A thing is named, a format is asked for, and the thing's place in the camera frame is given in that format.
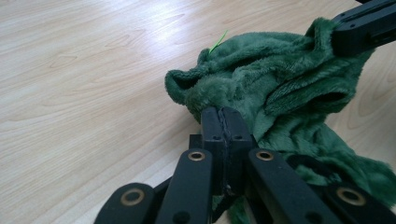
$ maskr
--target green plush toy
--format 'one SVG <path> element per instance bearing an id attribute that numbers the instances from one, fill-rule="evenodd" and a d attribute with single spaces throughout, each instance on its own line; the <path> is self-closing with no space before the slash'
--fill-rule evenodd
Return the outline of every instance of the green plush toy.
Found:
<path id="1" fill-rule="evenodd" d="M 306 35 L 248 33 L 204 49 L 190 71 L 169 71 L 165 87 L 199 121 L 209 106 L 229 106 L 245 119 L 260 147 L 285 157 L 308 155 L 333 167 L 338 179 L 299 166 L 307 183 L 346 179 L 387 206 L 396 203 L 396 175 L 380 161 L 360 157 L 325 123 L 354 96 L 372 52 L 354 57 L 332 53 L 336 24 L 317 19 Z"/>

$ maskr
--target wooden floor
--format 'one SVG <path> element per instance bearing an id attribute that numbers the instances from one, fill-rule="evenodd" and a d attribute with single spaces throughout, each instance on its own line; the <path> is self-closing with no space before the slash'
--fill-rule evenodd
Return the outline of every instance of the wooden floor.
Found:
<path id="1" fill-rule="evenodd" d="M 303 34 L 352 0 L 0 1 L 0 222 L 92 223 L 131 182 L 172 175 L 199 125 L 166 94 L 170 69 L 252 31 Z M 328 124 L 396 168 L 396 44 L 366 64 Z M 226 223 L 223 218 L 219 223 Z"/>

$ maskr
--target bolt hole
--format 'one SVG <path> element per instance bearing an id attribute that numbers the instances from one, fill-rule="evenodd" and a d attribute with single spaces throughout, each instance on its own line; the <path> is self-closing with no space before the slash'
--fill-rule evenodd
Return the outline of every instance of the bolt hole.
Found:
<path id="1" fill-rule="evenodd" d="M 135 200 L 139 199 L 139 197 L 140 197 L 140 194 L 137 192 L 131 192 L 131 193 L 125 195 L 125 199 L 129 202 L 135 201 Z"/>
<path id="2" fill-rule="evenodd" d="M 173 221 L 176 224 L 184 224 L 190 221 L 190 214 L 188 212 L 178 212 L 174 214 Z"/>
<path id="3" fill-rule="evenodd" d="M 274 155 L 268 151 L 259 151 L 256 154 L 256 157 L 262 161 L 271 161 L 274 158 Z"/>
<path id="4" fill-rule="evenodd" d="M 320 224 L 323 222 L 322 216 L 316 212 L 306 213 L 305 218 L 306 218 L 306 220 L 308 220 L 309 223 L 312 223 L 312 224 Z"/>
<path id="5" fill-rule="evenodd" d="M 356 195 L 356 194 L 354 194 L 354 193 L 352 193 L 352 192 L 349 192 L 349 191 L 346 191 L 346 192 L 344 192 L 343 193 L 344 194 L 344 196 L 346 197 L 346 198 L 348 198 L 349 200 L 358 200 L 359 199 L 359 197 L 358 197 L 358 195 Z"/>
<path id="6" fill-rule="evenodd" d="M 205 158 L 205 154 L 199 151 L 194 151 L 189 154 L 189 159 L 192 161 L 202 161 Z"/>

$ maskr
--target green fleece cloth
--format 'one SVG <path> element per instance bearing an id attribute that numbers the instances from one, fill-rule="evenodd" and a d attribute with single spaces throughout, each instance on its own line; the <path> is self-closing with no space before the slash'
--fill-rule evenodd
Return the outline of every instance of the green fleece cloth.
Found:
<path id="1" fill-rule="evenodd" d="M 396 203 L 396 176 L 381 161 L 360 157 L 325 123 L 354 96 L 372 52 L 355 57 L 332 54 L 336 24 L 317 19 L 306 35 L 248 33 L 234 36 L 209 53 L 204 49 L 190 71 L 169 71 L 165 87 L 199 121 L 209 106 L 229 106 L 245 119 L 260 147 L 309 155 L 331 166 L 387 206 Z M 307 183 L 337 179 L 296 169 Z"/>

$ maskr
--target light wood surface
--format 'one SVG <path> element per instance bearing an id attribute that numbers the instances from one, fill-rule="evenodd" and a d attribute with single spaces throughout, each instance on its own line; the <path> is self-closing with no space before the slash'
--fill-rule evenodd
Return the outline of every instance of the light wood surface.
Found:
<path id="1" fill-rule="evenodd" d="M 303 34 L 351 0 L 0 1 L 0 222 L 92 223 L 125 184 L 172 175 L 199 125 L 166 94 L 170 69 L 252 31 Z M 329 125 L 396 168 L 396 44 L 366 64 Z M 226 223 L 223 218 L 219 223 Z"/>

